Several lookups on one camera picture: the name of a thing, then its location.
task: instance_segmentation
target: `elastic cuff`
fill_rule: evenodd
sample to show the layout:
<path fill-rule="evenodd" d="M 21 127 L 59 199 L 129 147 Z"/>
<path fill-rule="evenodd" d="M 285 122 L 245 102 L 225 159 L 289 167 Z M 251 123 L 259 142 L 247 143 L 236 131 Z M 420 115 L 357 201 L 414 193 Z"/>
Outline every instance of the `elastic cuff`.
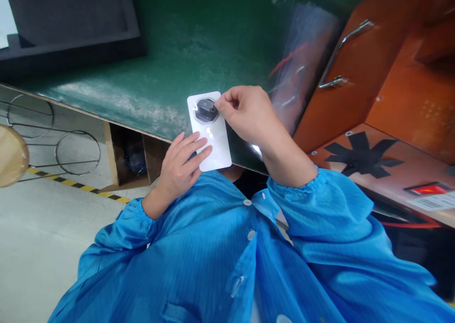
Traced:
<path fill-rule="evenodd" d="M 279 185 L 271 177 L 269 177 L 269 179 L 267 180 L 267 187 L 279 194 L 314 193 L 318 191 L 318 189 L 320 189 L 327 182 L 326 170 L 320 169 L 318 166 L 316 166 L 316 168 L 318 169 L 318 175 L 301 188 L 290 188 Z"/>
<path fill-rule="evenodd" d="M 148 224 L 153 224 L 156 221 L 151 219 L 151 218 L 149 218 L 148 215 L 145 213 L 144 208 L 142 207 L 142 200 L 143 199 L 144 199 L 143 197 L 139 197 L 139 198 L 136 198 L 134 200 L 131 200 L 128 203 L 127 206 L 130 207 L 131 211 L 134 212 L 137 215 L 138 219 L 143 220 L 143 221 L 145 221 Z"/>

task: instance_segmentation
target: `yellow black warning tape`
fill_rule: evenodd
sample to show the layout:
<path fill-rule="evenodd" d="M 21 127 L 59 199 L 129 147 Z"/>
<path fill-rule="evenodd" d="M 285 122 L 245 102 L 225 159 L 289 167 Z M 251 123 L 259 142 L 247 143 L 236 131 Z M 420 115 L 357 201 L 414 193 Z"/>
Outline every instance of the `yellow black warning tape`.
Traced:
<path fill-rule="evenodd" d="M 100 193 L 99 189 L 93 188 L 93 187 L 91 187 L 89 185 L 83 185 L 81 183 L 78 183 L 78 182 L 75 182 L 75 181 L 72 181 L 72 180 L 57 176 L 57 175 L 48 174 L 47 172 L 38 170 L 36 168 L 28 168 L 27 172 L 31 173 L 31 174 L 34 174 L 36 176 L 40 176 L 40 177 L 43 177 L 43 178 L 47 178 L 47 179 L 59 182 L 61 184 L 64 184 L 64 185 L 67 185 L 67 186 L 70 186 L 70 187 L 74 187 L 74 188 L 78 188 L 78 189 L 87 191 L 89 193 L 94 193 L 94 194 L 102 196 L 102 197 L 110 198 L 110 199 L 118 201 L 118 202 L 128 203 L 128 202 L 131 201 L 130 199 L 127 199 L 127 198 L 121 197 L 121 196 L 117 196 L 115 194 Z"/>

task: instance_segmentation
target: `left hand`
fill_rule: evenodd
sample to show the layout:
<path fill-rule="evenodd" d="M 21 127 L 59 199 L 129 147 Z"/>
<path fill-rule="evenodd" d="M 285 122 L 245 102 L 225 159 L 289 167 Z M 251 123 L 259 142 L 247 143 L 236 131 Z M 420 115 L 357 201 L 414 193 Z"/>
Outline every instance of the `left hand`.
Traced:
<path fill-rule="evenodd" d="M 158 183 L 142 200 L 145 213 L 154 220 L 164 213 L 173 200 L 185 194 L 196 183 L 202 173 L 199 165 L 212 152 L 212 145 L 209 145 L 188 160 L 196 150 L 207 144 L 207 138 L 196 141 L 199 132 L 194 132 L 185 139 L 183 136 L 184 132 L 172 142 L 164 157 Z"/>

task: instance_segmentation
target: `red light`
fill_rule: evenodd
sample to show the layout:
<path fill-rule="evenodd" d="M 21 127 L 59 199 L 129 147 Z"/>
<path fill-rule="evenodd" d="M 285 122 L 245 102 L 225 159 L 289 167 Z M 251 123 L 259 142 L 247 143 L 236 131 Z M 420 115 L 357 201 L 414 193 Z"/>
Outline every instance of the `red light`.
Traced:
<path fill-rule="evenodd" d="M 447 190 L 439 184 L 424 185 L 422 187 L 407 189 L 416 195 L 427 195 L 427 194 L 445 194 Z"/>

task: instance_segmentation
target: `finger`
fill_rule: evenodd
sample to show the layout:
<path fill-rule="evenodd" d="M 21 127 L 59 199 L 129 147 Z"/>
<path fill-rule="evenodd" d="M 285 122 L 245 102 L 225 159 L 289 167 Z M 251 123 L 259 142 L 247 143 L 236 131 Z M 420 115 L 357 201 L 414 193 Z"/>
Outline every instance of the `finger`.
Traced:
<path fill-rule="evenodd" d="M 190 159 L 188 162 L 185 163 L 183 166 L 185 172 L 188 174 L 192 174 L 198 167 L 199 165 L 203 162 L 204 159 L 206 159 L 210 153 L 213 150 L 213 146 L 209 145 L 205 149 L 203 149 L 199 154 L 194 156 L 192 159 Z"/>
<path fill-rule="evenodd" d="M 234 86 L 228 89 L 226 92 L 223 93 L 223 97 L 228 102 L 238 101 L 241 94 L 245 91 L 248 86 Z"/>
<path fill-rule="evenodd" d="M 193 173 L 191 174 L 190 186 L 193 186 L 196 183 L 201 174 L 202 171 L 199 169 L 199 167 L 193 171 Z"/>
<path fill-rule="evenodd" d="M 217 100 L 217 102 L 215 103 L 215 107 L 223 115 L 223 117 L 227 120 L 228 123 L 236 113 L 236 109 L 234 108 L 232 103 L 228 102 L 226 99 L 224 99 L 224 97 L 221 97 Z"/>
<path fill-rule="evenodd" d="M 170 154 L 170 152 L 175 148 L 175 146 L 183 140 L 184 136 L 185 136 L 185 132 L 182 132 L 177 137 L 175 137 L 175 139 L 171 143 L 171 146 L 169 146 L 169 149 L 167 149 L 166 155 Z"/>
<path fill-rule="evenodd" d="M 207 138 L 201 138 L 194 143 L 184 146 L 179 153 L 174 157 L 174 161 L 182 166 L 191 157 L 191 155 L 207 144 Z"/>
<path fill-rule="evenodd" d="M 186 145 L 188 145 L 188 144 L 194 142 L 197 138 L 199 138 L 199 136 L 200 136 L 200 132 L 199 132 L 199 131 L 196 131 L 196 132 L 190 134 L 187 138 L 183 139 L 181 142 L 179 142 L 179 143 L 174 147 L 174 149 L 172 150 L 172 152 L 171 152 L 170 155 L 169 155 L 169 158 L 170 158 L 171 160 L 173 160 L 173 159 L 175 158 L 175 156 L 178 155 L 178 153 L 180 152 L 180 150 L 181 150 L 184 146 L 186 146 Z"/>

